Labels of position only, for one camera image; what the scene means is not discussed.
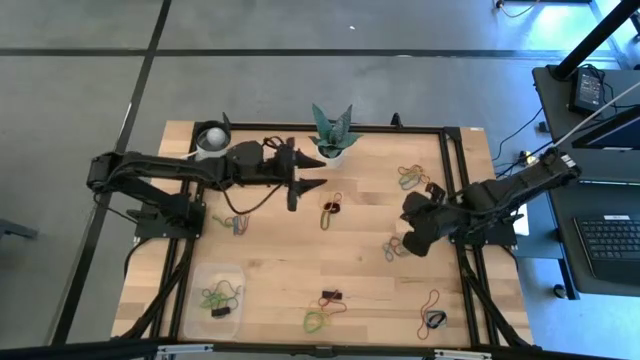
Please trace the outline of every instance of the clear plastic container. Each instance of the clear plastic container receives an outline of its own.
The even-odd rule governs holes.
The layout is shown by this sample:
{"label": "clear plastic container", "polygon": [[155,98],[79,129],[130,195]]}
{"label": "clear plastic container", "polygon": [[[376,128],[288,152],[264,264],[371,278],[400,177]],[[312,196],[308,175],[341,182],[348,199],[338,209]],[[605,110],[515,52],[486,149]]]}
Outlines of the clear plastic container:
{"label": "clear plastic container", "polygon": [[[220,281],[227,280],[234,289],[240,286],[236,297],[238,307],[223,318],[211,316],[211,308],[203,308],[206,299],[202,292],[205,289],[214,291]],[[183,333],[188,339],[201,340],[233,340],[242,322],[242,307],[244,305],[245,277],[242,268],[233,264],[201,263],[196,267],[193,275],[191,291],[187,297],[187,313],[183,322]],[[220,284],[219,290],[227,296],[233,296],[229,284]]]}

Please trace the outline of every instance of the monitor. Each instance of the monitor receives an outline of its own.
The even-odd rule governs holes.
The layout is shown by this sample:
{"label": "monitor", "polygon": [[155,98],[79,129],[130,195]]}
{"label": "monitor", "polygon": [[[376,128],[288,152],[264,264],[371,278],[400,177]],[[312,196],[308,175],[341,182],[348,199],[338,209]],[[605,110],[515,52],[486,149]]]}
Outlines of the monitor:
{"label": "monitor", "polygon": [[626,110],[581,136],[575,148],[640,150],[640,107]]}

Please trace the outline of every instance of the white plant pot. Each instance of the white plant pot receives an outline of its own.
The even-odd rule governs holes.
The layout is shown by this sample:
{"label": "white plant pot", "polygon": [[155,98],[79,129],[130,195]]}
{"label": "white plant pot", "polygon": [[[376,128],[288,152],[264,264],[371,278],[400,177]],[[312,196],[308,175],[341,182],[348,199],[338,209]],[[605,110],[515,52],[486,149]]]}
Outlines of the white plant pot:
{"label": "white plant pot", "polygon": [[318,160],[320,161],[324,161],[327,166],[326,168],[328,169],[337,169],[340,167],[340,165],[342,164],[342,162],[344,161],[344,154],[347,152],[347,149],[342,150],[342,152],[340,153],[340,155],[334,157],[334,158],[328,158],[324,155],[322,155],[322,153],[320,152],[320,149],[318,149],[318,147],[316,146],[316,155],[318,155]]}

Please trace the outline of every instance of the laptop keyboard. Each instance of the laptop keyboard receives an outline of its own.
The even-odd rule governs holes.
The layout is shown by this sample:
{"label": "laptop keyboard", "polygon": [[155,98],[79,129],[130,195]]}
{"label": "laptop keyboard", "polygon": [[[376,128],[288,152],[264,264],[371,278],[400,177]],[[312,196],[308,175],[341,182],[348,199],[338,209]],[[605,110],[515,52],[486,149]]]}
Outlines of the laptop keyboard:
{"label": "laptop keyboard", "polygon": [[592,260],[640,261],[639,220],[576,220]]}

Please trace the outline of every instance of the potted plant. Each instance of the potted plant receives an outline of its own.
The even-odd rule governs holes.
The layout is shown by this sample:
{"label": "potted plant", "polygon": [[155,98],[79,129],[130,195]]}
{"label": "potted plant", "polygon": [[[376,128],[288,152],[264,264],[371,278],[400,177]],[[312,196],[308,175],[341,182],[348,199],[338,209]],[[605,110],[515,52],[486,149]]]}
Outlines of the potted plant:
{"label": "potted plant", "polygon": [[316,104],[313,104],[313,117],[316,120],[320,138],[315,136],[310,136],[309,138],[316,145],[319,160],[327,163],[328,168],[335,169],[339,167],[344,161],[346,149],[362,136],[349,132],[352,107],[353,105],[349,105],[347,111],[340,115],[335,124],[332,125],[322,110]]}

